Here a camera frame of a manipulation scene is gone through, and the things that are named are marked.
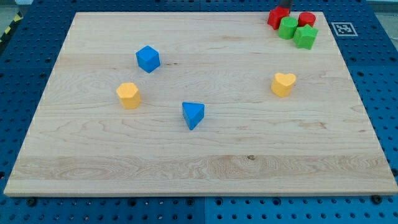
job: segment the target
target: wooden board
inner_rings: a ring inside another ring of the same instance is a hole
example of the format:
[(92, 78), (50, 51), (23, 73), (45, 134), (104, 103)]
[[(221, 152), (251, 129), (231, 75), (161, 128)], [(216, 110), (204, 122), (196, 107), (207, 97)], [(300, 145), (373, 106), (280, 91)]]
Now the wooden board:
[[(395, 194), (324, 15), (313, 50), (266, 12), (77, 13), (7, 183), (12, 197)], [(134, 53), (160, 52), (146, 74)], [(294, 73), (292, 94), (271, 92)], [(116, 95), (134, 82), (142, 103)], [(206, 104), (189, 131), (181, 103)]]

